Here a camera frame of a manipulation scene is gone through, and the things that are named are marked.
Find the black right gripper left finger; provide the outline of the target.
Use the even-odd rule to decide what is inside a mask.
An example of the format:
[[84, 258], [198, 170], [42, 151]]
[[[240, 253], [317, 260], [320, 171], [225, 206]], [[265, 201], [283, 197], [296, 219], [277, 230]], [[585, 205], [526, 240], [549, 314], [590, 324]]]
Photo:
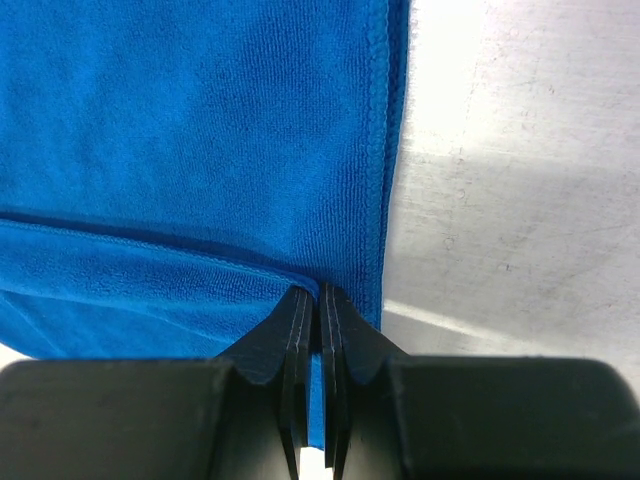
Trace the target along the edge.
[[314, 301], [289, 289], [209, 359], [22, 361], [1, 374], [5, 479], [295, 479]]

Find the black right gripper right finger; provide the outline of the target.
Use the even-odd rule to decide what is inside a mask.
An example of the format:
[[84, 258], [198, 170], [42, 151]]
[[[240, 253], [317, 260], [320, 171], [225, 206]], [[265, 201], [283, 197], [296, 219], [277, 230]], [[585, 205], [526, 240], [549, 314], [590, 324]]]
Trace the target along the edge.
[[606, 363], [415, 356], [326, 285], [325, 462], [337, 479], [635, 479], [639, 406]]

